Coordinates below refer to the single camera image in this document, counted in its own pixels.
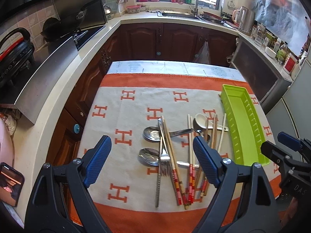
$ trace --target phone screen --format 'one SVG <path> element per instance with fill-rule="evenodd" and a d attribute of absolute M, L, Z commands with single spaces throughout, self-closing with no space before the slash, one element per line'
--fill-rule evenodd
<path fill-rule="evenodd" d="M 0 164 L 0 200 L 16 207 L 24 176 L 5 163 Z"/>

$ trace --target silver screw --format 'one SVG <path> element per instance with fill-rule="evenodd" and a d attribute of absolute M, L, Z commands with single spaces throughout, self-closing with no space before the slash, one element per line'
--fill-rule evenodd
<path fill-rule="evenodd" d="M 222 161 L 223 161 L 226 165 L 231 164 L 231 159 L 229 159 L 229 158 L 224 158 Z"/>
<path fill-rule="evenodd" d="M 50 166 L 51 166 L 50 163 L 44 163 L 42 167 L 45 169 L 48 169 Z"/>
<path fill-rule="evenodd" d="M 81 159 L 80 159 L 80 158 L 75 158 L 75 159 L 73 160 L 73 163 L 74 163 L 75 165 L 79 165 L 79 164 L 81 163 Z"/>
<path fill-rule="evenodd" d="M 256 168 L 261 168 L 261 164 L 258 163 L 258 162 L 255 162 L 255 163 L 254 163 L 254 167 L 256 167 Z"/>

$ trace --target brown cabinet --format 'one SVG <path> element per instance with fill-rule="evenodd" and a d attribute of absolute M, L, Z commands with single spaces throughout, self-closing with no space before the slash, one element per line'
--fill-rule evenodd
<path fill-rule="evenodd" d="M 83 128 L 80 127 L 79 133 L 76 134 L 74 132 L 76 124 L 74 118 L 63 109 L 51 139 L 46 162 L 50 162 L 53 166 L 60 166 L 68 164 L 77 157 Z"/>
<path fill-rule="evenodd" d="M 122 37 L 120 34 L 120 28 L 118 28 L 103 45 L 103 49 L 110 54 L 111 61 L 124 60 L 123 51 L 121 50 Z"/>
<path fill-rule="evenodd" d="M 227 57 L 235 52 L 235 39 L 237 36 L 212 29 L 206 30 L 206 40 L 208 41 L 210 50 L 211 65 L 229 67 Z"/>
<path fill-rule="evenodd" d="M 96 92 L 110 65 L 108 52 L 101 48 L 82 73 L 65 104 L 65 109 L 82 127 L 85 125 Z"/>
<path fill-rule="evenodd" d="M 204 43 L 204 34 L 202 27 L 164 24 L 161 60 L 192 62 Z"/>
<path fill-rule="evenodd" d="M 120 26 L 125 60 L 162 60 L 162 23 L 134 23 Z"/>

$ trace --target green plastic cutlery tray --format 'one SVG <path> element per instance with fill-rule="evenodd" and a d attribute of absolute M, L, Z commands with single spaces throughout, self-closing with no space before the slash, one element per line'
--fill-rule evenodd
<path fill-rule="evenodd" d="M 254 162 L 268 165 L 269 159 L 260 151 L 265 137 L 246 88 L 223 85 L 220 98 L 227 114 L 234 162 L 245 166 Z"/>

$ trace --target table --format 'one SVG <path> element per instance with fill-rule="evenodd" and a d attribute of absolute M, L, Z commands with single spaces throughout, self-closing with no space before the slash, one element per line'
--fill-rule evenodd
<path fill-rule="evenodd" d="M 239 71 L 197 63 L 172 61 L 113 62 L 104 77 L 84 128 L 78 157 L 93 148 L 102 135 L 112 139 L 112 150 L 90 195 L 113 232 L 191 232 L 216 189 L 210 185 L 203 200 L 196 192 L 195 202 L 185 211 L 177 206 L 169 177 L 161 178 L 160 204 L 155 208 L 157 169 L 138 161 L 142 148 L 159 149 L 158 143 L 142 137 L 144 128 L 157 126 L 164 115 L 170 131 L 187 128 L 186 115 L 217 113 L 224 110 L 219 94 L 223 84 L 246 87 L 258 113 L 266 140 L 274 143 L 265 114 Z M 172 139 L 177 160 L 188 161 L 188 136 Z M 234 158 L 230 134 L 225 133 L 220 154 Z M 280 194 L 280 174 L 271 162 L 264 166 L 275 196 Z M 188 185 L 187 169 L 180 168 Z M 232 220 L 240 196 L 237 184 L 224 223 Z M 71 217 L 79 222 L 74 209 Z"/>

